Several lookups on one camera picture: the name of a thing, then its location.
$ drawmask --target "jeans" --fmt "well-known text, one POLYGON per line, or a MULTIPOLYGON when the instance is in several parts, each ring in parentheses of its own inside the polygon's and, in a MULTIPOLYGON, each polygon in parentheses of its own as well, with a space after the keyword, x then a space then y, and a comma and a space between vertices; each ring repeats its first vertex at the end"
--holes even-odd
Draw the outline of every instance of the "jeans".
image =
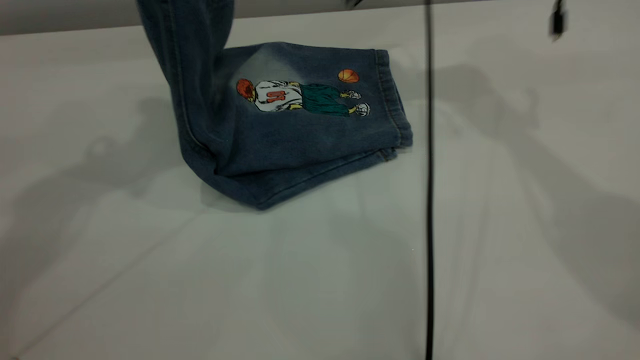
POLYGON ((233 0, 137 3, 171 88, 182 156, 226 196, 267 209, 411 146, 386 51, 224 49, 233 0))

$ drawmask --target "black cable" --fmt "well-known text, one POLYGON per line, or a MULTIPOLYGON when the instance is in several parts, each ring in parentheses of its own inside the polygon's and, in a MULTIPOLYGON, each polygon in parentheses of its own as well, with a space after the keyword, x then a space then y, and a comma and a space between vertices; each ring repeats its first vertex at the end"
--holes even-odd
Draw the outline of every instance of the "black cable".
POLYGON ((566 11, 563 0, 556 0, 554 12, 551 15, 551 36, 558 40, 566 31, 566 11))
POLYGON ((434 286, 433 286, 433 16, 431 14, 431 0, 425 0, 425 19, 427 29, 427 91, 428 120, 427 120, 427 339, 424 358, 433 360, 433 315, 434 315, 434 286))

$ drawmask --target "orange basketball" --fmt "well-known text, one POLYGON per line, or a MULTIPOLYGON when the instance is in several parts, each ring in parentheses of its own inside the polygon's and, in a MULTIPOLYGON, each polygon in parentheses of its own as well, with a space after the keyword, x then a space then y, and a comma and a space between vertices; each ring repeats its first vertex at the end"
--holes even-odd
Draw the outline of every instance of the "orange basketball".
POLYGON ((344 69, 338 73, 338 79, 345 83, 357 83, 360 80, 360 76, 351 69, 344 69))

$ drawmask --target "embroidered patch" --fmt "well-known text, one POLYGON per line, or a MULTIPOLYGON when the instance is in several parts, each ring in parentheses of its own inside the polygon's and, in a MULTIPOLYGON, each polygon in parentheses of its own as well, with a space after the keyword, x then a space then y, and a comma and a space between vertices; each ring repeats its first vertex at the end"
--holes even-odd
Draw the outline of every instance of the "embroidered patch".
MULTIPOLYGON (((340 71, 338 75, 345 83, 356 83, 358 74, 350 69, 340 71)), ((294 81, 269 80, 258 85, 247 79, 237 82, 238 93, 255 104, 260 111, 277 112, 304 109, 310 113, 348 117, 356 114, 367 116, 371 108, 366 102, 353 107, 337 102, 339 99, 359 99, 360 94, 353 90, 340 91, 330 85, 302 85, 294 81)))

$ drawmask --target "white sneaker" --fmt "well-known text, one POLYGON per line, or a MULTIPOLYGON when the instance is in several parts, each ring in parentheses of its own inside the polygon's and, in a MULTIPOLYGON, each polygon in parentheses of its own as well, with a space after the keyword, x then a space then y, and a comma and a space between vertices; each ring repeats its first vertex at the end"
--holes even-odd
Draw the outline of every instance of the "white sneaker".
POLYGON ((360 98, 360 94, 358 94, 357 92, 355 92, 353 90, 349 90, 346 93, 349 94, 349 98, 351 98, 351 99, 359 99, 360 98))
POLYGON ((371 110, 371 108, 366 102, 356 105, 356 114, 360 116, 367 116, 369 114, 369 110, 371 110))

